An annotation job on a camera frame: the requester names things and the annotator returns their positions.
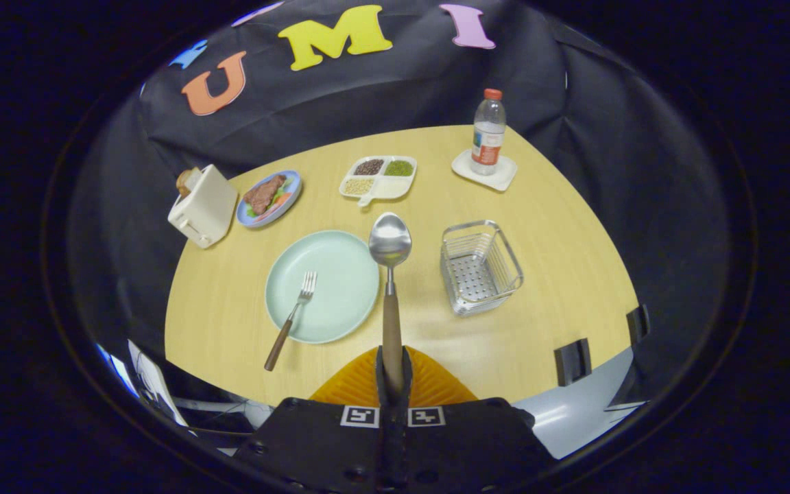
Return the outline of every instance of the pink letter i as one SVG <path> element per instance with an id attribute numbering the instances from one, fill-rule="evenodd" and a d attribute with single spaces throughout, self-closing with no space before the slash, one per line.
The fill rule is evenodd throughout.
<path id="1" fill-rule="evenodd" d="M 453 18 L 455 34 L 457 35 L 453 38 L 455 44 L 460 47 L 486 49 L 496 47 L 496 44 L 486 37 L 486 33 L 483 32 L 483 25 L 480 24 L 480 16 L 483 15 L 483 10 L 451 3 L 442 3 L 439 6 L 443 10 L 447 10 Z"/>

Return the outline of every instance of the beans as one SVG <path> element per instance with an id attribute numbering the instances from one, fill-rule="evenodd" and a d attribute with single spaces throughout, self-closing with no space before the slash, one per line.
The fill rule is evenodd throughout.
<path id="1" fill-rule="evenodd" d="M 372 179 L 351 178 L 343 185 L 343 191 L 347 194 L 361 195 L 368 193 L 368 191 L 370 191 L 370 185 L 373 184 L 374 181 Z"/>
<path id="2" fill-rule="evenodd" d="M 369 159 L 355 168 L 355 175 L 376 175 L 383 166 L 381 159 Z"/>
<path id="3" fill-rule="evenodd" d="M 395 160 L 389 163 L 389 166 L 386 167 L 385 175 L 395 175 L 398 177 L 410 177 L 410 174 L 414 172 L 414 166 L 410 165 L 409 162 L 404 161 L 403 159 Z"/>

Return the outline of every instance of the yellow letter m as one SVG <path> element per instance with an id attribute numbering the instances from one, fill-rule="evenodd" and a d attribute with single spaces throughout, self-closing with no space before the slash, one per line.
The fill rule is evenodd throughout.
<path id="1" fill-rule="evenodd" d="M 322 62 L 322 56 L 313 52 L 313 47 L 330 56 L 338 58 L 343 53 L 349 38 L 350 54 L 381 52 L 392 47 L 392 42 L 383 38 L 376 13 L 383 7 L 362 5 L 346 10 L 331 29 L 314 20 L 304 20 L 279 31 L 280 38 L 288 38 L 294 52 L 292 70 L 303 70 Z"/>

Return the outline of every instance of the meat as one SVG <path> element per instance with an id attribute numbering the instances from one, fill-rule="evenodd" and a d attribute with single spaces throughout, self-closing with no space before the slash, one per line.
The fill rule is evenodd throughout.
<path id="1" fill-rule="evenodd" d="M 276 177 L 248 191 L 242 200 L 252 207 L 255 215 L 263 215 L 267 206 L 272 202 L 276 189 L 282 187 L 283 183 L 285 183 L 285 175 L 276 175 Z"/>

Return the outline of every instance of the fork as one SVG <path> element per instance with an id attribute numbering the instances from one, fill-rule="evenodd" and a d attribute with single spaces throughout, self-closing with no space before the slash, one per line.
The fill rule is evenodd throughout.
<path id="1" fill-rule="evenodd" d="M 264 363 L 264 369 L 272 371 L 273 367 L 276 366 L 276 360 L 279 359 L 279 353 L 283 349 L 285 338 L 288 338 L 288 331 L 291 329 L 291 319 L 294 318 L 295 311 L 298 310 L 298 307 L 301 306 L 302 303 L 307 303 L 307 301 L 310 301 L 310 299 L 313 298 L 314 291 L 316 291 L 316 272 L 305 272 L 304 284 L 300 287 L 298 303 L 294 305 L 294 309 L 291 310 L 291 314 L 289 314 L 288 319 L 285 320 L 283 328 L 281 331 L 279 331 L 279 336 L 276 338 L 276 343 L 273 343 L 273 348 L 270 349 L 270 355 L 267 356 L 267 362 Z"/>

